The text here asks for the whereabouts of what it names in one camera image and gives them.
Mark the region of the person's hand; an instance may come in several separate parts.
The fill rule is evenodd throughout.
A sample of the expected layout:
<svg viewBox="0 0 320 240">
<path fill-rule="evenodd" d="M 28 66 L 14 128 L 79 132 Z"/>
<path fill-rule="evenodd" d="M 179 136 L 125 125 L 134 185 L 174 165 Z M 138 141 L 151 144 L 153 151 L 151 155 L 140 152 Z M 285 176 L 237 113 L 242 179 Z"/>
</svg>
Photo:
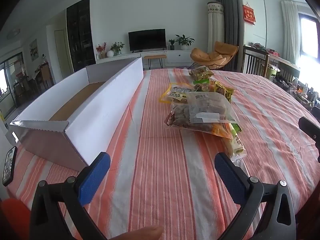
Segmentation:
<svg viewBox="0 0 320 240">
<path fill-rule="evenodd" d="M 149 239 L 160 239 L 163 233 L 163 228 L 158 225 L 146 226 L 139 230 L 130 231 L 123 233 L 119 236 L 111 238 L 111 240 L 149 240 Z"/>
</svg>

